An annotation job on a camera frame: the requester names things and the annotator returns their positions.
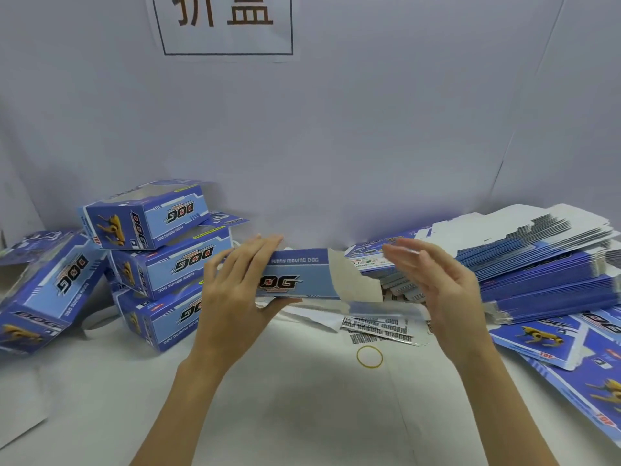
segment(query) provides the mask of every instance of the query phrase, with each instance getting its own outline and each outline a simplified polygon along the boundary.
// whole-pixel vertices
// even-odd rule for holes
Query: chinese character
[[[263,3],[263,0],[235,0],[235,3]],[[274,24],[268,19],[267,6],[231,6],[233,19],[228,24]]]
[[[192,22],[190,23],[192,26],[196,26],[196,21],[198,20],[198,0],[192,0],[194,2],[194,12],[192,15]],[[207,18],[209,19],[209,26],[213,27],[213,16],[211,13],[211,0],[205,0],[207,3]],[[185,26],[188,24],[188,10],[186,9],[186,0],[173,0],[173,5],[177,6],[181,4],[181,14],[183,15],[183,19],[179,20],[180,26]]]

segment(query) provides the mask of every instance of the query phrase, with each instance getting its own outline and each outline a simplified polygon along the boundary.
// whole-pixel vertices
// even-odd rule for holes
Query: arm
[[[220,382],[269,321],[299,299],[274,299],[263,310],[256,288],[282,236],[250,239],[205,265],[202,311],[194,345],[177,368],[173,387],[130,466],[189,466]],[[218,264],[226,257],[222,269]]]
[[[487,331],[476,276],[436,245],[398,239],[384,255],[422,289],[440,347],[470,400],[490,466],[558,466]]]

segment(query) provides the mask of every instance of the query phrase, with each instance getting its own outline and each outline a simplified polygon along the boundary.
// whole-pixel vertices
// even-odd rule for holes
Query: person's right hand
[[[446,356],[460,370],[495,353],[487,331],[481,290],[474,273],[437,245],[397,239],[384,256],[425,295],[431,328]]]

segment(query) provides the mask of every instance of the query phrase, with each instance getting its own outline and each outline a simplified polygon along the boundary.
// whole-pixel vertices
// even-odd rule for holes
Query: forearm
[[[458,371],[490,466],[558,466],[493,346]]]
[[[223,370],[177,368],[173,387],[130,466],[189,466]]]

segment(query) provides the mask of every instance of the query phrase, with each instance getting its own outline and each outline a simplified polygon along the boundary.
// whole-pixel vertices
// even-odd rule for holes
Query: person's left hand
[[[215,367],[224,374],[281,309],[301,301],[277,297],[264,309],[255,304],[261,275],[282,240],[282,235],[267,239],[257,235],[237,249],[218,253],[205,264],[201,315],[187,360],[194,368]]]

